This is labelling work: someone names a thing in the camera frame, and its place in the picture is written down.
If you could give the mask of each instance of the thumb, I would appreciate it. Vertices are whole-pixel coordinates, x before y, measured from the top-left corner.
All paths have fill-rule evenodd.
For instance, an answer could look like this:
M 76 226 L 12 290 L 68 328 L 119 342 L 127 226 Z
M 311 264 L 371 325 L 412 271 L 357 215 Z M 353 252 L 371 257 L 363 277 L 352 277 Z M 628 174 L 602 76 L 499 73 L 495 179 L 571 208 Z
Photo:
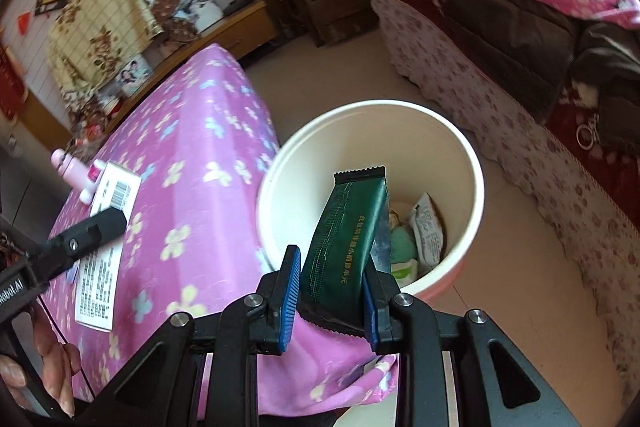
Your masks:
M 8 386 L 24 387 L 27 385 L 27 378 L 22 368 L 14 359 L 0 355 L 0 376 Z

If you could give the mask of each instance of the wooden shelf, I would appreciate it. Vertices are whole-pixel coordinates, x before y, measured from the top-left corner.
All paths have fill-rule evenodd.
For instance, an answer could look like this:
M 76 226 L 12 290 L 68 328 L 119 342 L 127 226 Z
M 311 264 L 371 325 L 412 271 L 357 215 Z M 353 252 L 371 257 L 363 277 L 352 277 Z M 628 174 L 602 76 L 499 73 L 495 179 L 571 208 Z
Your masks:
M 122 109 L 107 125 L 105 133 L 111 134 L 115 131 L 129 116 L 129 113 L 162 84 L 174 70 L 187 61 L 191 55 L 196 54 L 209 44 L 220 44 L 235 58 L 240 58 L 277 35 L 278 31 L 269 18 L 264 1 L 254 1 L 233 15 L 225 17 L 204 30 L 193 42 L 183 45 L 163 60 L 148 81 L 125 101 Z

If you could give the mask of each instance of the finger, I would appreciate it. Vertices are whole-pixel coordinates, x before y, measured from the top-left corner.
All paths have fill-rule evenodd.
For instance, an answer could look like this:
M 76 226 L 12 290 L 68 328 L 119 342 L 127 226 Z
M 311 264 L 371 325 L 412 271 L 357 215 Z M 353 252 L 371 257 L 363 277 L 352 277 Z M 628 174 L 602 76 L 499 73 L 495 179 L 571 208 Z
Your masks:
M 0 377 L 8 387 L 24 387 L 27 378 L 20 365 L 10 357 L 0 355 Z
M 65 344 L 62 347 L 69 357 L 69 362 L 71 362 L 71 375 L 75 375 L 80 371 L 80 350 L 73 344 Z
M 65 356 L 66 352 L 59 343 L 53 346 L 49 353 L 42 357 L 42 383 L 55 400 L 60 399 L 60 390 L 65 380 Z
M 66 412 L 70 417 L 74 415 L 74 391 L 71 386 L 71 362 L 65 349 L 62 349 L 62 358 L 64 359 L 65 378 L 62 382 L 62 388 L 60 390 L 60 399 L 58 403 L 62 410 Z
M 58 344 L 49 317 L 38 302 L 33 303 L 33 343 L 41 357 L 46 357 Z
M 9 390 L 9 393 L 11 393 L 11 396 L 14 397 L 15 402 L 22 407 L 23 409 L 28 409 L 28 410 L 33 410 L 31 408 L 31 404 L 29 403 L 29 400 L 27 400 L 24 395 L 22 394 L 22 391 L 20 391 L 20 389 L 16 388 L 16 387 L 12 387 L 10 385 L 7 386 L 7 389 Z

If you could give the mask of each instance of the metal bolt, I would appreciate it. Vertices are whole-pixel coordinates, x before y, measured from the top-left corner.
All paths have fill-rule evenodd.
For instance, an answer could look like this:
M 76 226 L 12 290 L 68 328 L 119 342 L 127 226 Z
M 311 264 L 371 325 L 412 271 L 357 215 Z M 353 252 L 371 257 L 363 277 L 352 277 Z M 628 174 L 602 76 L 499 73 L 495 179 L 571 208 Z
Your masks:
M 244 304 L 249 306 L 249 308 L 257 308 L 263 301 L 262 295 L 258 295 L 257 293 L 252 293 L 244 298 Z
M 173 315 L 171 315 L 171 318 L 169 319 L 169 322 L 171 323 L 171 325 L 173 327 L 181 328 L 181 327 L 187 325 L 187 323 L 189 322 L 189 315 L 187 315 L 184 312 L 174 313 Z
M 398 306 L 411 306 L 414 298 L 408 293 L 399 293 L 394 296 L 394 301 Z
M 466 316 L 469 317 L 471 322 L 475 322 L 476 324 L 484 324 L 489 320 L 489 315 L 484 313 L 482 310 L 469 310 L 466 312 Z

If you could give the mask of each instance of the white trash can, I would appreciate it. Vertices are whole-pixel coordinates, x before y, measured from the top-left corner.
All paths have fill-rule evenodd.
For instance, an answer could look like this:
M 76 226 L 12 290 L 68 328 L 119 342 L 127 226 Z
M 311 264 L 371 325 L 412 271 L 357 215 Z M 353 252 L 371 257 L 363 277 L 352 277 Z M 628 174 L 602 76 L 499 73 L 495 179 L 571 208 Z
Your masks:
M 429 301 L 462 270 L 482 217 L 484 181 L 470 143 L 439 114 L 408 102 L 368 100 L 339 107 L 295 133 L 276 155 L 257 203 L 257 226 L 272 266 L 287 245 L 306 256 L 334 172 L 383 165 L 390 206 L 404 219 L 428 192 L 446 232 L 445 257 L 403 291 Z

